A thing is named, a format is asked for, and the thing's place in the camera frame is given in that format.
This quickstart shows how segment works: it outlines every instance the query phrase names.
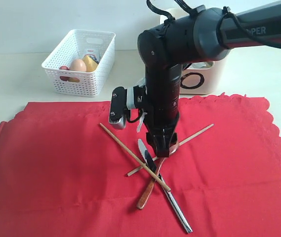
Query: white basket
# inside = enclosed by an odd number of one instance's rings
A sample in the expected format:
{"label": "white basket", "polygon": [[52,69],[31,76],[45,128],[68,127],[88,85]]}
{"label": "white basket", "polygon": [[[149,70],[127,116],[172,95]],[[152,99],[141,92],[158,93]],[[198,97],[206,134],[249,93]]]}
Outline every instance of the white basket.
{"label": "white basket", "polygon": [[[51,79],[57,93],[86,97],[97,96],[115,60],[115,36],[113,32],[71,30],[42,63],[42,68]],[[94,72],[60,70],[70,67],[76,58],[83,58],[86,50],[94,48],[100,52],[101,60]],[[78,78],[79,82],[62,81],[60,76]]]}

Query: wooden chopstick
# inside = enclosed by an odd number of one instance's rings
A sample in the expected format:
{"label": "wooden chopstick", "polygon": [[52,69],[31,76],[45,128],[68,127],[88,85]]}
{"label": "wooden chopstick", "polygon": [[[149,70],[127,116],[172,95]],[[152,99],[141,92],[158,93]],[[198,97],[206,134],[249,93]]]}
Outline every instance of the wooden chopstick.
{"label": "wooden chopstick", "polygon": [[161,186],[168,192],[170,192],[171,188],[163,182],[154,172],[149,169],[145,163],[143,163],[127,146],[123,144],[107,127],[105,127],[102,123],[100,126],[121,146],[123,147],[135,160],[140,164],[142,168],[144,168],[148,173],[159,183]]}
{"label": "wooden chopstick", "polygon": [[[209,128],[213,127],[214,124],[212,123],[211,125],[203,128],[201,131],[198,131],[197,133],[194,133],[193,135],[191,135],[190,137],[184,139],[182,142],[179,143],[180,146],[182,146],[183,144],[187,143],[188,141],[192,140],[193,138],[197,137],[198,135],[200,135],[201,133],[205,132],[206,130],[208,130]],[[142,167],[138,166],[137,168],[133,169],[132,171],[130,171],[129,173],[127,173],[127,176],[131,176],[133,174],[135,174],[136,172],[138,172],[139,170],[141,170]]]}

